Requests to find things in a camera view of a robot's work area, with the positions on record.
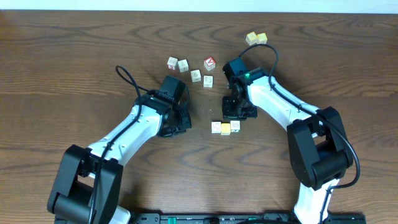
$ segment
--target wood grain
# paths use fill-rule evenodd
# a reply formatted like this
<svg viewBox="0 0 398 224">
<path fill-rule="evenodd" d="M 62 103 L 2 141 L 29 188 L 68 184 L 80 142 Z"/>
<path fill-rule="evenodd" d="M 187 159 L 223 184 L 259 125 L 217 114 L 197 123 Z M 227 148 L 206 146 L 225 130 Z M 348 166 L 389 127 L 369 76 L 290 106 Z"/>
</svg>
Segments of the wood grain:
<svg viewBox="0 0 398 224">
<path fill-rule="evenodd" d="M 363 212 L 398 223 L 398 16 L 90 11 L 0 12 L 0 223 L 51 223 L 46 203 L 62 155 L 122 121 L 135 90 L 114 72 L 158 88 L 166 75 L 187 83 L 193 128 L 152 138 L 126 166 L 120 203 L 162 212 L 290 210 L 299 182 L 285 131 L 267 114 L 239 134 L 210 134 L 229 94 L 222 66 L 267 32 L 280 53 L 276 79 L 320 108 L 333 106 L 361 159 L 357 185 L 333 194 L 332 212 Z M 169 56 L 213 75 L 204 89 L 167 70 Z M 216 69 L 203 60 L 213 56 Z M 270 68 L 270 50 L 244 56 Z M 350 169 L 342 182 L 350 181 Z"/>
</svg>

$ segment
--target black cable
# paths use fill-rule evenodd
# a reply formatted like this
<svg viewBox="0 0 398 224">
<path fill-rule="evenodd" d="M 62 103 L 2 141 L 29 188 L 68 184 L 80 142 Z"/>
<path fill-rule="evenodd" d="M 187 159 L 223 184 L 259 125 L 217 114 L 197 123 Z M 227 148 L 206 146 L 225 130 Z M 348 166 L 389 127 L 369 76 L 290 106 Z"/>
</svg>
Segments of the black cable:
<svg viewBox="0 0 398 224">
<path fill-rule="evenodd" d="M 315 117 L 317 120 L 321 121 L 321 122 L 323 123 L 323 125 L 325 125 L 325 126 L 328 127 L 329 129 L 331 129 L 332 131 L 334 131 L 334 132 L 339 136 L 339 138 L 341 138 L 341 139 L 344 141 L 344 143 L 347 145 L 348 149 L 349 149 L 349 150 L 351 151 L 351 153 L 353 154 L 353 158 L 354 158 L 354 161 L 355 161 L 355 167 L 356 167 L 355 178 L 354 178 L 350 183 L 348 183 L 348 184 L 342 184 L 342 185 L 336 185 L 336 186 L 329 186 L 329 187 L 328 187 L 328 189 L 326 190 L 326 196 L 325 196 L 325 199 L 324 199 L 324 201 L 323 201 L 322 209 L 321 209 L 321 212 L 320 212 L 320 223 L 322 223 L 323 212 L 324 212 L 325 209 L 326 209 L 326 203 L 327 203 L 327 201 L 328 201 L 328 199 L 329 199 L 329 195 L 331 194 L 331 190 L 333 190 L 333 189 L 343 189 L 343 188 L 346 188 L 346 187 L 351 187 L 352 185 L 354 185 L 355 183 L 357 183 L 357 181 L 359 180 L 359 176 L 361 175 L 361 166 L 360 166 L 360 164 L 359 164 L 358 156 L 356 155 L 356 152 L 355 152 L 353 146 L 349 143 L 349 141 L 347 140 L 347 138 L 344 137 L 344 136 L 342 135 L 342 133 L 338 130 L 338 128 L 336 128 L 336 126 L 335 126 L 334 124 L 332 124 L 332 123 L 330 123 L 329 121 L 323 119 L 321 116 L 319 116 L 319 115 L 313 113 L 312 111 L 309 111 L 309 110 L 303 108 L 302 105 L 296 104 L 293 100 L 291 100 L 290 98 L 288 98 L 287 96 L 285 96 L 284 94 L 282 94 L 282 93 L 275 87 L 275 84 L 272 84 L 271 78 L 272 78 L 272 75 L 273 75 L 273 73 L 274 73 L 274 70 L 275 70 L 275 68 L 276 68 L 276 66 L 277 66 L 277 64 L 278 64 L 278 61 L 279 61 L 279 54 L 278 54 L 278 51 L 276 51 L 276 49 L 275 49 L 273 46 L 268 45 L 268 44 L 256 44 L 256 45 L 250 46 L 250 47 L 248 47 L 246 50 L 244 50 L 241 54 L 239 54 L 239 57 L 241 57 L 244 53 L 246 53 L 248 50 L 252 49 L 253 47 L 258 47 L 258 46 L 264 46 L 264 47 L 268 47 L 268 48 L 272 49 L 272 50 L 274 51 L 274 53 L 275 53 L 275 56 L 276 56 L 275 64 L 272 66 L 271 71 L 269 72 L 269 76 L 268 76 L 268 83 L 269 83 L 269 86 L 271 87 L 271 89 L 274 90 L 274 91 L 275 91 L 281 98 L 283 98 L 285 101 L 287 101 L 287 102 L 290 103 L 291 105 L 294 105 L 295 107 L 297 107 L 299 111 L 301 110 L 301 111 L 303 111 L 303 112 L 305 112 L 305 113 L 307 113 L 307 114 L 309 114 L 309 115 Z"/>
<path fill-rule="evenodd" d="M 119 68 L 121 68 L 126 74 L 127 74 L 127 76 L 130 78 L 130 80 L 132 80 L 133 82 L 134 82 L 134 79 L 132 78 L 132 76 L 130 75 L 130 73 L 125 69 L 125 68 L 123 68 L 122 66 L 119 66 Z M 134 87 L 138 87 L 140 90 L 144 90 L 144 91 L 148 91 L 147 89 L 145 89 L 145 88 L 143 88 L 143 87 L 141 87 L 141 86 L 139 86 L 139 85 L 137 85 L 137 83 L 133 83 L 133 82 L 130 82 L 127 78 L 125 78 L 122 74 L 120 74 L 120 72 L 119 72 L 119 70 L 118 69 L 116 69 L 116 73 L 124 80 L 124 81 L 126 81 L 128 84 L 130 84 L 130 85 L 132 85 L 132 86 L 134 86 Z"/>
<path fill-rule="evenodd" d="M 119 68 L 126 73 L 126 75 L 131 79 L 131 82 L 120 74 Z M 120 132 L 118 132 L 117 135 L 115 135 L 115 137 L 112 138 L 112 140 L 110 140 L 106 144 L 106 147 L 105 147 L 105 149 L 104 149 L 104 151 L 103 151 L 103 153 L 101 155 L 101 158 L 98 161 L 98 166 L 97 166 L 97 170 L 96 170 L 96 173 L 95 173 L 95 179 L 94 179 L 93 195 L 92 195 L 92 200 L 91 200 L 90 215 L 88 217 L 88 224 L 92 224 L 93 221 L 94 221 L 95 202 L 96 202 L 96 198 L 97 198 L 98 182 L 100 181 L 101 169 L 102 169 L 102 165 L 103 165 L 106 153 L 111 149 L 112 145 L 117 140 L 117 138 L 120 137 L 127 129 L 129 129 L 138 120 L 138 118 L 140 117 L 141 108 L 142 108 L 142 99 L 141 99 L 141 94 L 139 92 L 139 89 L 144 90 L 144 91 L 148 91 L 148 90 L 146 90 L 144 88 L 139 87 L 137 85 L 137 83 L 134 81 L 133 77 L 130 75 L 130 73 L 125 68 L 123 68 L 122 66 L 117 65 L 115 69 L 116 69 L 116 72 L 118 73 L 118 75 L 124 81 L 130 83 L 131 85 L 133 85 L 136 88 L 137 95 L 138 95 L 138 112 L 137 112 L 137 116 L 126 127 L 124 127 Z"/>
</svg>

